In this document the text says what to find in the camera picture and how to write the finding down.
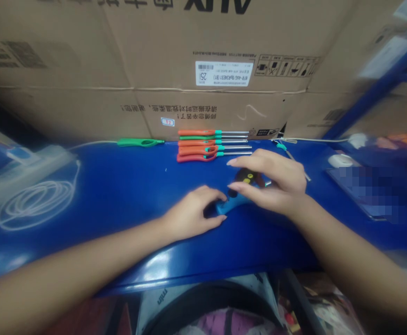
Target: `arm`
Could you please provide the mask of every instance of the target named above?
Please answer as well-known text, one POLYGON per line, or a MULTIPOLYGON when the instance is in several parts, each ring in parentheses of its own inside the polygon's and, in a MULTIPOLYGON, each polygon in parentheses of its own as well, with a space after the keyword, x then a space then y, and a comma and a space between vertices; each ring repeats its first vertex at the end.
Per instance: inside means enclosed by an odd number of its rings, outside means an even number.
POLYGON ((215 228, 204 219, 220 191, 190 192, 162 218, 50 255, 0 278, 0 334, 38 334, 135 263, 168 244, 215 228))
POLYGON ((301 164, 261 149, 227 164, 262 172, 275 181, 262 190, 242 182, 229 187, 291 219, 325 271, 352 301, 407 318, 407 274, 305 194, 301 164))

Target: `orange object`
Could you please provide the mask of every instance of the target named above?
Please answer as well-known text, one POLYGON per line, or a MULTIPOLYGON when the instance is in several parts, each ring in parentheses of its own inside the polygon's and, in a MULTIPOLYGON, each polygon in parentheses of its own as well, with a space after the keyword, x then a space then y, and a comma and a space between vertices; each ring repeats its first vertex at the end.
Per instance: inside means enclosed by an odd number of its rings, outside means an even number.
POLYGON ((190 154, 203 154, 203 155, 212 155, 215 154, 218 150, 217 146, 209 147, 179 147, 179 155, 187 156, 190 154))
POLYGON ((187 156, 181 156, 181 155, 177 155, 177 162, 179 163, 183 163, 183 162, 187 162, 187 161, 212 161, 216 159, 216 155, 212 155, 212 156, 207 156, 207 155, 187 155, 187 156))
POLYGON ((216 140, 206 140, 206 141, 179 141, 177 143, 179 147, 195 147, 195 146, 213 146, 216 144, 216 140))
POLYGON ((211 136, 211 135, 216 135, 216 130, 210 130, 210 129, 196 129, 196 130, 183 129, 183 130, 179 130, 177 133, 179 134, 179 136, 211 136))

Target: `hand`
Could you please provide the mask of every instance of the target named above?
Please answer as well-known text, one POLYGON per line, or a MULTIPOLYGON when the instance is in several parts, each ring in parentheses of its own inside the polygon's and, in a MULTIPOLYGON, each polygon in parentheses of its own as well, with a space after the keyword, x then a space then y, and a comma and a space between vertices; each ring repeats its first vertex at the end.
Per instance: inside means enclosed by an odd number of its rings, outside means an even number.
POLYGON ((227 197, 221 191, 208 186, 189 192, 161 218, 168 234, 172 234, 173 240, 178 241, 218 227, 227 218, 225 215, 204 218, 204 208, 217 199, 226 201, 227 197))
POLYGON ((258 189, 244 182, 228 187, 246 196, 258 206, 292 217, 305 196, 306 178, 303 165, 272 151, 258 149, 251 156, 241 156, 227 162, 237 168, 261 172, 273 183, 258 189))

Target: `power strip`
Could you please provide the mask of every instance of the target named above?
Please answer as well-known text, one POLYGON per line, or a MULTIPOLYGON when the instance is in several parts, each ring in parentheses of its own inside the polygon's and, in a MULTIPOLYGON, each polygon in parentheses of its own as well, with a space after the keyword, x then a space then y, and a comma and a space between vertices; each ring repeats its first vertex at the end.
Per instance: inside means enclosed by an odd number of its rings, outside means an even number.
POLYGON ((30 165, 11 162, 0 170, 0 205, 17 192, 34 185, 75 159, 63 147, 54 145, 35 154, 41 159, 30 165))

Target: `blue tool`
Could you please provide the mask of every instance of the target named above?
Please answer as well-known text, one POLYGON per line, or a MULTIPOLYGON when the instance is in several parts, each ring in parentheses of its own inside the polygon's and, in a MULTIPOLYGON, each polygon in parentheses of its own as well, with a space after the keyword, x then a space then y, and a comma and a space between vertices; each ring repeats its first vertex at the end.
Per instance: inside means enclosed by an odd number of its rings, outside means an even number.
MULTIPOLYGON (((263 188, 266 184, 261 174, 247 168, 240 169, 238 173, 236 173, 234 181, 246 182, 256 188, 263 188)), ((253 203, 253 201, 231 189, 228 191, 227 201, 218 201, 216 203, 216 211, 218 215, 225 215, 232 209, 247 203, 253 203)))

